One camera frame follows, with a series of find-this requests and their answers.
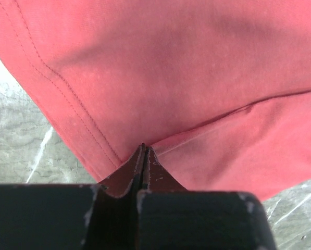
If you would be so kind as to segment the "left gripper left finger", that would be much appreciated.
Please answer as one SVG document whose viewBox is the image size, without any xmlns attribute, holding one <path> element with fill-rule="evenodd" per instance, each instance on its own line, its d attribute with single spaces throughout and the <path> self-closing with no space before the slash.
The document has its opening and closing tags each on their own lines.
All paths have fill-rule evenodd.
<svg viewBox="0 0 311 250">
<path fill-rule="evenodd" d="M 0 184 L 0 249 L 135 249 L 144 157 L 98 184 Z"/>
</svg>

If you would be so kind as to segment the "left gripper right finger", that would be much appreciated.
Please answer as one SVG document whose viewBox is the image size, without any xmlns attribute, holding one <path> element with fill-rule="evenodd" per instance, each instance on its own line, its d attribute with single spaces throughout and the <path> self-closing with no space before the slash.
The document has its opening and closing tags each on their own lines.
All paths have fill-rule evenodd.
<svg viewBox="0 0 311 250">
<path fill-rule="evenodd" d="M 152 148 L 142 180 L 137 249 L 276 249 L 264 208 L 252 193 L 185 190 Z"/>
</svg>

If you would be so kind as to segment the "dark red t-shirt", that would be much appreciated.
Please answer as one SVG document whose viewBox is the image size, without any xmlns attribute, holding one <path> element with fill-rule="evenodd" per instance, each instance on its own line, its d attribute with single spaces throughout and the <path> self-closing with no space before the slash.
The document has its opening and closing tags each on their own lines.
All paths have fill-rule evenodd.
<svg viewBox="0 0 311 250">
<path fill-rule="evenodd" d="M 0 59 L 96 180 L 142 143 L 191 190 L 311 179 L 311 1 L 0 1 Z"/>
</svg>

